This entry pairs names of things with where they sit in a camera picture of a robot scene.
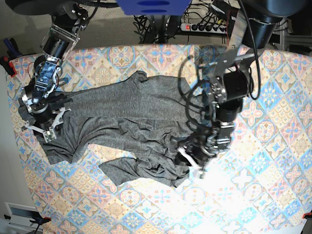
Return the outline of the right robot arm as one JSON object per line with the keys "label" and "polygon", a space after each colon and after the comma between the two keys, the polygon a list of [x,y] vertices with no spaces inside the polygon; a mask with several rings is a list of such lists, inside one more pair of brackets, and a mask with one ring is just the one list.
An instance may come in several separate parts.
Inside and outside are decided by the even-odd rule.
{"label": "right robot arm", "polygon": [[79,41],[87,18],[87,9],[74,2],[66,3],[52,15],[52,26],[41,44],[43,55],[35,60],[31,80],[22,89],[22,107],[33,117],[23,129],[41,134],[46,143],[57,139],[63,115],[68,111],[64,105],[71,99],[56,90],[62,63]]}

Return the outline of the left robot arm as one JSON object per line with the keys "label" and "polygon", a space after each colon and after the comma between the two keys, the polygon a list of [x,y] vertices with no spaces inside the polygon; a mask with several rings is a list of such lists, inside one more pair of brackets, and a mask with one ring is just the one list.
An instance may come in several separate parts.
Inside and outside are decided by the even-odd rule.
{"label": "left robot arm", "polygon": [[194,93],[188,93],[185,114],[193,133],[178,143],[178,152],[198,178],[204,178],[209,163],[229,149],[234,120],[242,110],[243,99],[261,85],[253,81],[251,64],[258,63],[276,24],[287,15],[285,5],[284,0],[239,1],[226,51],[214,71],[196,84],[202,88],[199,119],[191,116]]}

